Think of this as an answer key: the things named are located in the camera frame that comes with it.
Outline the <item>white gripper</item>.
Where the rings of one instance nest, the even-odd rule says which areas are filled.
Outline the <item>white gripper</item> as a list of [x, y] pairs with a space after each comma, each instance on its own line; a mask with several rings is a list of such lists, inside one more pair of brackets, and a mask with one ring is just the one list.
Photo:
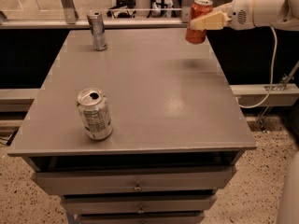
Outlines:
[[254, 28], [254, 0], [233, 0], [213, 9], [214, 12], [192, 19], [190, 28], [194, 31], [221, 30], [230, 27], [234, 30]]

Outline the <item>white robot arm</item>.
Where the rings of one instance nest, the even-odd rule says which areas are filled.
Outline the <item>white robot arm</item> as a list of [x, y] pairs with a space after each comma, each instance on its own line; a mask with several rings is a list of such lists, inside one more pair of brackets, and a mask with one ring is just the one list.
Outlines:
[[[272, 30], [299, 29], [299, 0], [233, 0], [215, 7], [206, 15], [190, 17], [194, 31], [230, 27], [247, 30], [270, 27]], [[277, 224], [299, 224], [299, 152], [288, 166], [279, 202]]]

